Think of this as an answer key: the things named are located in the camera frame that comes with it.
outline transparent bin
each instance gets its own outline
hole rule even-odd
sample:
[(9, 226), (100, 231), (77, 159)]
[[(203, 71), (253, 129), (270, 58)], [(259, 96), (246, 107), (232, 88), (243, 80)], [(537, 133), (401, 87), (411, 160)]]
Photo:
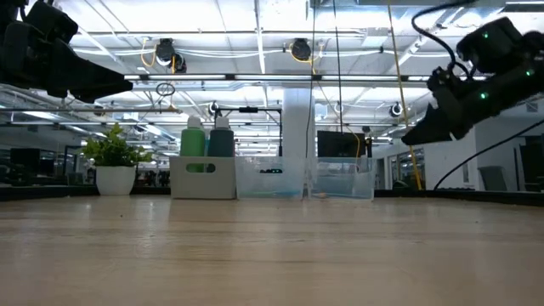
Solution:
[(236, 157), (239, 199), (302, 199), (304, 160), (285, 157)]
[(318, 158), (316, 167), (310, 171), (309, 197), (372, 200), (375, 168), (371, 158)]

